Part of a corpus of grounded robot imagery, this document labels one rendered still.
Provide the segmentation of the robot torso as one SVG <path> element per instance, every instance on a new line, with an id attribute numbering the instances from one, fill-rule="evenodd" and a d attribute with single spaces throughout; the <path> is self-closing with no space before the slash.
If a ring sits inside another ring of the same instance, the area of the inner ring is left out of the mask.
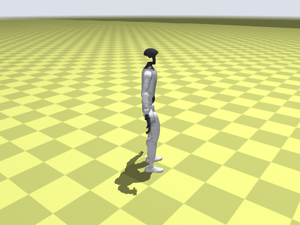
<path id="1" fill-rule="evenodd" d="M 156 83 L 157 83 L 157 79 L 158 79 L 158 76 L 157 76 L 157 71 L 156 69 L 152 69 L 153 66 L 149 66 L 148 68 L 142 70 L 142 86 L 143 86 L 143 74 L 144 72 L 146 71 L 151 71 L 152 72 L 152 79 L 150 81 L 150 86 L 147 90 L 147 93 L 149 94 L 149 109 L 152 109 L 152 111 L 154 111 L 154 104 L 152 102 L 152 98 L 154 97 L 155 95 L 155 89 L 156 89 Z M 142 108 L 143 110 L 143 108 Z"/>

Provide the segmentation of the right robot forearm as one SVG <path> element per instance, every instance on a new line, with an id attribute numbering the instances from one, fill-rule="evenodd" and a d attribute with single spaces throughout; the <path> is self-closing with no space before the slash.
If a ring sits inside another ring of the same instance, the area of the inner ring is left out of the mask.
<path id="1" fill-rule="evenodd" d="M 148 114 L 149 117 L 150 117 L 150 114 L 149 114 L 149 94 L 148 93 L 143 93 L 142 95 L 142 108 L 143 108 L 143 112 L 144 112 L 144 118 L 145 118 L 145 114 Z"/>

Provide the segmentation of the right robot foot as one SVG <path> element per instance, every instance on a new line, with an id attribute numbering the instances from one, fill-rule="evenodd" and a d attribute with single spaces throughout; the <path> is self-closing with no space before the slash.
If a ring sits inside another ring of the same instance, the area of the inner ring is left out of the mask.
<path id="1" fill-rule="evenodd" d="M 145 172 L 162 172 L 163 168 L 153 166 L 153 168 L 149 168 L 149 166 L 145 167 Z"/>

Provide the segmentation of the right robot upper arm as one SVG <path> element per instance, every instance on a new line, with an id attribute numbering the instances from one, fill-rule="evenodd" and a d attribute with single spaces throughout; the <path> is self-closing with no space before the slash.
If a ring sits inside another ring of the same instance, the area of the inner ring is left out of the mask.
<path id="1" fill-rule="evenodd" d="M 152 79 L 152 72 L 151 71 L 144 72 L 141 97 L 143 97 L 143 93 L 145 92 L 147 93 L 147 90 L 150 86 L 151 79 Z"/>

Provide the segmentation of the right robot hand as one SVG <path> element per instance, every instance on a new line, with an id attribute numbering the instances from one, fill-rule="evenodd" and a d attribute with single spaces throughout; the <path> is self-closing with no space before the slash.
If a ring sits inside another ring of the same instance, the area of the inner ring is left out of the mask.
<path id="1" fill-rule="evenodd" d="M 148 114 L 145 114 L 145 120 L 147 121 L 147 127 L 148 128 L 148 131 L 146 132 L 146 134 L 148 134 L 150 132 L 150 118 L 149 118 L 149 115 Z"/>

